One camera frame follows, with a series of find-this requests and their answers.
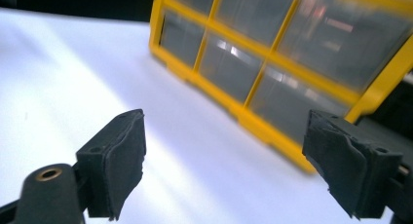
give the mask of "parts cabinet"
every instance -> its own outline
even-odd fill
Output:
[[[413,0],[155,0],[150,50],[307,172],[310,109],[355,122],[413,68]]]

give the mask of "white surface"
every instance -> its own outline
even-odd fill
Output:
[[[142,108],[148,154],[119,223],[358,223],[319,176],[170,74],[148,38],[145,23],[0,9],[0,205],[29,173],[73,165],[113,117]]]

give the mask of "yellow frame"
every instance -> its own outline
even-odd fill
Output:
[[[300,79],[310,87],[314,87],[324,93],[334,96],[337,100],[351,107],[346,120],[353,123],[362,114],[374,112],[384,99],[392,92],[395,86],[402,80],[403,76],[413,67],[413,36],[392,58],[391,62],[383,69],[380,75],[372,82],[364,93],[357,93],[343,85],[325,78],[316,72],[300,65],[293,60],[276,52],[284,32],[292,19],[300,0],[293,0],[290,9],[282,23],[282,27],[271,47],[262,45],[239,33],[230,27],[213,19],[219,5],[219,0],[213,0],[210,14],[205,16],[198,13],[175,0],[155,0],[151,15],[151,36],[149,47],[151,52],[164,61],[173,73],[183,80],[201,88],[212,96],[216,101],[227,108],[239,121],[240,125],[254,133],[265,143],[268,143],[284,153],[287,158],[306,172],[314,172],[315,169],[302,155],[302,147],[294,140],[275,129],[270,124],[248,110],[248,105],[257,90],[264,69],[267,64],[276,64],[278,68],[285,70],[294,77]],[[356,0],[368,6],[390,11],[403,17],[413,19],[413,0]],[[178,13],[187,20],[204,27],[205,34],[195,60],[194,67],[189,67],[167,50],[160,46],[163,28],[164,10]],[[239,48],[261,57],[263,64],[258,76],[250,90],[245,103],[239,103],[228,94],[221,91],[213,83],[202,77],[198,71],[206,46],[207,34],[213,32],[220,37],[226,38]]]

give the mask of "storage bin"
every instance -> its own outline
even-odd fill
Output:
[[[351,123],[413,68],[413,0],[155,0],[150,50],[307,172],[310,109]]]

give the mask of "metal grommet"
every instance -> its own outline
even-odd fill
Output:
[[[61,168],[48,168],[36,175],[36,180],[40,182],[46,182],[54,178],[59,177],[63,173]]]

